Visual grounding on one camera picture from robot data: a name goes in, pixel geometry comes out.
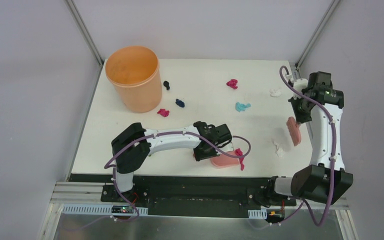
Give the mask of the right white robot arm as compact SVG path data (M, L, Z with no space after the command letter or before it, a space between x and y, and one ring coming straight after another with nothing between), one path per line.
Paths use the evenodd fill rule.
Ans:
M300 126L306 125L311 143L309 165L293 177L273 177L271 187L264 190L264 200L276 205L284 196L334 204L352 186L353 174L346 172L340 145L340 124L345 105L344 93L335 90L332 75L318 71L309 79L287 80L285 67L279 70L281 79L294 95L288 102L293 117L287 120L292 142L302 139Z

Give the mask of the cyan paper scrap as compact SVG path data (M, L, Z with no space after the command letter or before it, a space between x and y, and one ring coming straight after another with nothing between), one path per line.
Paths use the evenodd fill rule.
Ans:
M236 104L235 104L235 110L237 112L244 112L249 107L251 107L250 103L244 104L244 103L236 102Z

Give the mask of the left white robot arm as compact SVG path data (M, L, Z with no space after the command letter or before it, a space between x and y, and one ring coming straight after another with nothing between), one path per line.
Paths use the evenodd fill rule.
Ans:
M168 130L145 129L135 122L111 141L115 163L113 195L127 202L133 195L134 172L145 159L157 152L173 149L192 149L197 162L233 154L233 136L226 124L214 126L203 121Z

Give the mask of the white paper scrap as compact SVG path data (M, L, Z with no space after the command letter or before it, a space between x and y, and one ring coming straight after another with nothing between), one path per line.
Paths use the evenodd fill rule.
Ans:
M270 96L273 98L278 98L282 95L282 90L280 88L272 88L269 90Z
M282 148L281 144L276 142L276 141L273 141L273 145L275 146L275 153L276 153L277 157L283 158L285 155L285 151Z

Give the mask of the pink hand brush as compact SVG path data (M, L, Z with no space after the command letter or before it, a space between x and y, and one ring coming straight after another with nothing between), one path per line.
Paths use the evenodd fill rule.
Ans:
M292 140L293 146L298 146L302 141L302 135L300 131L300 124L297 123L293 116L290 116L286 121L286 126Z

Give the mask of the pink plastic dustpan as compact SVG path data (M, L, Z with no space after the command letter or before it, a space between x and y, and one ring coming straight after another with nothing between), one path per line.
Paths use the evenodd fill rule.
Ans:
M210 159L211 164L216 168L228 168L234 166L240 166L240 170L243 171L245 165L243 164L243 158L238 158L243 155L243 152L240 148L237 148L232 151L227 152L229 155L235 156L230 157L225 154L221 154L219 156L212 157Z

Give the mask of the magenta paper scrap top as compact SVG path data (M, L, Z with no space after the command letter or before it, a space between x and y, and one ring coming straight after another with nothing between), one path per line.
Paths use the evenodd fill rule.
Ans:
M238 88L238 80L237 79L230 79L226 85L234 90L236 90Z

